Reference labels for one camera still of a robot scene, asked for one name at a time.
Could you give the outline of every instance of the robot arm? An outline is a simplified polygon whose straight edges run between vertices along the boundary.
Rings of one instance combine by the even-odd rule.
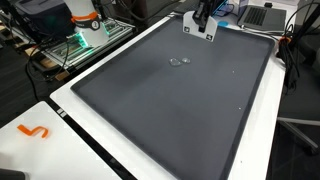
[[[199,26],[199,32],[204,32],[208,18],[211,16],[214,0],[200,0],[198,10],[194,12],[192,19]]]
[[[189,11],[183,16],[183,32],[213,41],[218,24],[211,17],[216,0],[200,0],[197,11]]]
[[[76,24],[84,47],[97,47],[109,40],[109,33],[98,17],[91,0],[64,0],[72,13],[72,21]]]

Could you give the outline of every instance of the black cable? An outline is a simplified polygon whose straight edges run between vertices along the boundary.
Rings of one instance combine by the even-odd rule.
[[[307,20],[307,17],[308,17],[308,15],[309,15],[309,11],[310,11],[312,5],[313,5],[313,4],[310,4],[310,6],[309,6],[309,8],[308,8],[308,11],[307,11],[307,13],[306,13],[306,15],[305,15],[305,17],[304,17],[304,20],[303,20],[303,24],[304,24],[304,23],[306,22],[306,20]]]
[[[39,101],[39,98],[38,98],[38,95],[37,95],[36,86],[35,86],[32,78],[31,78],[31,76],[29,75],[29,72],[28,72],[28,63],[26,64],[24,70],[25,70],[25,72],[26,72],[26,74],[27,74],[27,77],[28,77],[30,83],[31,83],[34,98],[37,100],[37,102],[40,102],[40,101]]]
[[[126,11],[128,11],[129,14],[130,14],[134,19],[136,19],[136,20],[138,20],[138,21],[141,21],[141,22],[144,22],[144,21],[152,18],[152,17],[155,16],[156,14],[158,14],[160,11],[162,11],[162,10],[165,9],[166,7],[168,7],[168,6],[172,5],[172,4],[175,4],[175,3],[179,2],[180,0],[173,0],[173,1],[170,1],[170,2],[166,3],[166,4],[163,5],[159,10],[157,10],[157,11],[156,11],[155,13],[153,13],[151,16],[146,17],[146,18],[141,18],[141,17],[137,16],[136,14],[134,14],[134,13],[131,11],[131,9],[128,8],[128,7],[126,6],[126,4],[125,4],[122,0],[116,0],[116,1],[117,1]]]
[[[313,31],[319,29],[319,28],[320,28],[320,24],[319,24],[317,27],[311,29],[309,32],[307,32],[307,35],[310,34],[310,33],[312,33]]]
[[[303,6],[300,7],[299,9],[297,9],[297,10],[290,16],[288,22],[286,23],[285,29],[284,29],[284,30],[285,30],[285,32],[284,32],[284,36],[285,36],[285,37],[287,37],[287,29],[288,29],[289,23],[290,23],[291,19],[293,18],[293,16],[296,15],[301,9],[303,9],[303,8],[305,8],[305,7],[307,7],[307,6],[313,5],[313,4],[318,4],[318,5],[320,5],[320,3],[318,3],[318,2],[308,3],[308,4],[306,4],[306,5],[303,5]]]
[[[28,68],[27,68],[28,73],[29,73],[29,75],[32,77],[33,80],[40,81],[40,82],[48,82],[48,81],[51,81],[52,79],[54,79],[55,76],[58,75],[58,74],[61,72],[61,70],[64,68],[64,66],[65,66],[65,64],[66,64],[66,62],[67,62],[67,60],[68,60],[68,56],[69,56],[69,43],[68,43],[68,41],[66,41],[66,44],[67,44],[67,51],[66,51],[66,56],[65,56],[64,62],[63,62],[63,64],[62,64],[62,66],[59,68],[59,70],[58,70],[54,75],[50,76],[49,78],[37,79],[37,78],[31,73],[31,71],[30,71],[30,69],[29,69],[29,65],[27,66],[27,67],[28,67]],[[32,52],[31,52],[27,64],[30,64],[31,59],[32,59],[32,55],[33,55],[34,52],[35,52],[35,51],[32,51]]]
[[[250,33],[260,34],[260,35],[266,35],[271,37],[272,39],[278,41],[279,39],[274,36],[279,36],[281,34],[277,34],[278,32],[260,32],[260,31],[251,31],[250,29],[243,28],[244,31],[248,31]]]
[[[112,20],[113,22],[115,22],[119,27],[122,27],[122,28],[125,28],[125,27],[133,28],[133,27],[131,27],[131,26],[123,26],[123,25],[119,24],[116,20],[114,20],[114,17],[112,16],[109,7],[108,7],[108,6],[104,6],[104,7],[107,8],[107,12],[108,12],[108,13],[107,13],[107,16],[110,15],[109,17],[111,18],[111,20]]]
[[[219,17],[225,17],[225,16],[228,16],[229,14],[233,14],[233,15],[236,15],[235,13],[233,13],[233,10],[234,10],[234,5],[233,4],[227,4],[227,6],[232,6],[232,9],[230,11],[224,11],[224,10],[218,10],[220,12],[225,12],[224,15],[220,16],[218,14],[214,14],[215,16],[219,16]]]
[[[10,28],[10,34],[11,34],[11,38],[13,40],[13,42],[18,45],[18,42],[14,39],[14,36],[13,36],[13,32],[12,32],[12,21],[13,21],[13,17],[11,17],[11,19],[9,20],[9,28]]]

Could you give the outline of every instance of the chair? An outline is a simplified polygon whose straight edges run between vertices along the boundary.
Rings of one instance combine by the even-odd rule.
[[[277,119],[308,145],[312,155],[319,153],[319,146],[294,124],[320,126],[320,48],[316,52],[312,66],[310,61],[299,65],[297,89],[293,94],[282,97]]]

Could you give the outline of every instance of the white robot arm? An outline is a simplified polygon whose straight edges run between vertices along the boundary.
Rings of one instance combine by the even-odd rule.
[[[72,13],[75,31],[82,37],[84,47],[97,47],[109,40],[109,33],[100,22],[91,0],[64,0]]]

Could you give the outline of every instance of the cable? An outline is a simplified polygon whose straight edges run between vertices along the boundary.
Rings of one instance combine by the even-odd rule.
[[[151,16],[146,17],[146,18],[141,18],[141,17],[137,16],[136,14],[134,14],[134,13],[131,11],[131,9],[128,8],[128,7],[126,6],[126,4],[125,4],[122,0],[116,0],[116,1],[117,1],[125,10],[127,10],[127,11],[129,12],[129,14],[130,14],[133,18],[135,18],[135,19],[138,20],[138,21],[144,22],[144,21],[152,18],[152,17],[155,16],[156,14],[158,14],[160,11],[162,11],[162,10],[165,9],[166,7],[168,7],[168,6],[172,5],[172,4],[175,4],[175,3],[179,2],[180,0],[173,0],[173,1],[170,1],[170,2],[166,3],[166,4],[163,5],[159,10],[157,10],[157,11],[156,11],[155,13],[153,13]]]
[[[317,27],[311,29],[309,32],[307,32],[307,35],[309,35],[310,33],[312,33],[313,31],[315,31],[315,30],[317,30],[317,29],[319,29],[319,28],[320,28],[320,24],[319,24]]]
[[[54,75],[50,76],[49,78],[45,78],[45,79],[37,79],[37,78],[31,73],[31,71],[30,71],[30,69],[29,69],[29,64],[30,64],[30,62],[31,62],[32,55],[33,55],[33,53],[35,52],[35,49],[36,49],[36,48],[31,52],[31,54],[30,54],[30,56],[29,56],[29,60],[28,60],[28,62],[27,62],[27,70],[28,70],[28,73],[29,73],[29,75],[32,77],[33,80],[40,81],[40,82],[48,82],[48,81],[51,81],[53,78],[55,78],[55,76],[58,75],[58,74],[61,72],[61,70],[64,68],[64,66],[65,66],[65,64],[66,64],[66,62],[67,62],[67,60],[68,60],[68,56],[69,56],[69,43],[68,43],[68,41],[66,41],[66,44],[67,44],[67,51],[66,51],[66,56],[65,56],[65,59],[64,59],[64,62],[63,62],[63,64],[62,64],[62,66],[59,68],[59,70],[58,70]]]
[[[13,21],[13,17],[11,16],[11,19],[10,19],[10,21],[9,21],[9,28],[10,28],[10,34],[11,34],[11,38],[12,38],[12,40],[13,40],[13,42],[16,44],[16,45],[18,45],[18,42],[14,39],[14,36],[13,36],[13,32],[12,32],[12,21]]]
[[[40,101],[39,101],[39,98],[38,98],[38,95],[37,95],[36,86],[35,86],[32,78],[31,78],[31,76],[30,76],[29,73],[28,73],[28,63],[26,64],[24,70],[25,70],[25,72],[26,72],[26,74],[27,74],[27,77],[28,77],[30,83],[31,83],[34,98],[37,100],[37,102],[40,102]]]
[[[266,35],[266,36],[269,36],[269,37],[271,37],[272,39],[274,39],[276,41],[278,41],[279,39],[274,37],[274,36],[281,36],[282,35],[282,34],[277,34],[279,32],[273,32],[273,31],[269,31],[269,32],[252,31],[252,30],[247,29],[247,28],[243,28],[243,30],[251,32],[251,33],[255,33],[255,34]]]
[[[226,5],[227,5],[227,6],[232,6],[232,9],[231,9],[230,11],[218,10],[218,11],[220,11],[220,12],[225,12],[225,14],[222,15],[222,16],[220,16],[220,15],[218,15],[218,14],[215,14],[215,16],[225,17],[225,16],[228,16],[229,14],[233,14],[233,15],[235,15],[235,16],[238,16],[238,15],[236,15],[235,13],[233,13],[233,10],[234,10],[234,5],[233,5],[233,4],[226,4]]]
[[[131,26],[123,26],[123,25],[119,24],[116,20],[114,20],[112,14],[111,14],[111,11],[110,11],[110,9],[109,9],[109,7],[108,7],[108,6],[104,6],[104,7],[107,8],[107,12],[108,12],[107,16],[110,15],[109,17],[111,17],[111,20],[112,20],[113,22],[115,22],[119,27],[122,27],[122,28],[126,28],[126,27],[132,28]]]
[[[306,13],[306,16],[304,17],[304,20],[303,20],[303,24],[304,24],[304,23],[306,22],[306,20],[307,20],[307,17],[308,17],[308,14],[309,14],[309,11],[310,11],[312,5],[313,5],[313,4],[310,4],[310,6],[309,6],[309,8],[308,8],[308,11],[307,11],[307,13]]]
[[[289,18],[289,20],[288,20],[288,22],[286,23],[286,26],[285,26],[285,32],[284,32],[285,37],[287,37],[287,36],[286,36],[286,35],[287,35],[287,29],[288,29],[289,23],[290,23],[291,19],[293,18],[293,16],[295,16],[301,9],[303,9],[303,8],[305,8],[305,7],[307,7],[307,6],[313,5],[313,4],[318,4],[318,5],[320,5],[320,3],[318,3],[318,2],[308,3],[308,4],[303,5],[302,7],[300,7],[298,10],[296,10],[296,11],[291,15],[291,17]]]
[[[289,18],[289,20],[286,23],[285,26],[285,32],[283,37],[279,40],[279,53],[278,53],[278,57],[281,58],[283,60],[283,62],[285,63],[285,67],[286,67],[286,73],[285,73],[285,79],[284,79],[284,85],[287,87],[286,88],[286,95],[288,95],[289,90],[296,90],[297,87],[297,80],[300,77],[300,73],[299,73],[299,59],[295,59],[292,55],[292,52],[289,48],[289,43],[291,41],[290,38],[292,38],[292,36],[294,36],[293,31],[293,25],[290,24],[291,19],[299,12],[301,11],[301,9],[309,6],[309,9],[307,11],[307,14],[304,18],[304,23],[307,19],[307,16],[309,14],[310,8],[313,4],[317,4],[320,5],[320,3],[318,2],[314,2],[312,1],[311,3],[308,3],[306,5],[303,5],[302,7],[300,7],[299,9],[297,9]]]

